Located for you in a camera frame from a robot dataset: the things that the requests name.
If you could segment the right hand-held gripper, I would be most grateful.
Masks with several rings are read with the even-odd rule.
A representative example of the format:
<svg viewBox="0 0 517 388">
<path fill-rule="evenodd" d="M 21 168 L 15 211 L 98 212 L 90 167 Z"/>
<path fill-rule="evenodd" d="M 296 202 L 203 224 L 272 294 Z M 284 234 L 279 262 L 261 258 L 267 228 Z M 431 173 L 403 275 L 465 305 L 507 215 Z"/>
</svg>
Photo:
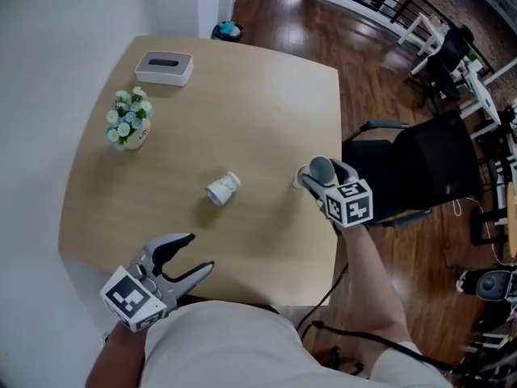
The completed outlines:
<svg viewBox="0 0 517 388">
<path fill-rule="evenodd" d="M 335 175 L 343 182 L 328 187 Z M 316 156 L 309 163 L 309 174 L 301 175 L 301 185 L 320 205 L 319 210 L 342 228 L 364 224 L 372 220 L 372 190 L 365 179 L 346 163 L 324 156 Z"/>
</svg>

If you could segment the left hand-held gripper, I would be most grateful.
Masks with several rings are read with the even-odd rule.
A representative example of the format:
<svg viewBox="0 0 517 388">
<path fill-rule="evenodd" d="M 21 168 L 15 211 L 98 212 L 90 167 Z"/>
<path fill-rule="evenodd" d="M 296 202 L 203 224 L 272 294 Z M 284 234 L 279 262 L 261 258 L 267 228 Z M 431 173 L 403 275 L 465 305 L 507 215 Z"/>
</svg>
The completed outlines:
<svg viewBox="0 0 517 388">
<path fill-rule="evenodd" d="M 126 267 L 118 267 L 100 291 L 106 307 L 130 331 L 150 327 L 179 308 L 181 298 L 205 280 L 214 262 L 202 263 L 188 272 L 169 277 L 166 263 L 195 239 L 193 233 L 166 234 L 151 239 Z"/>
</svg>

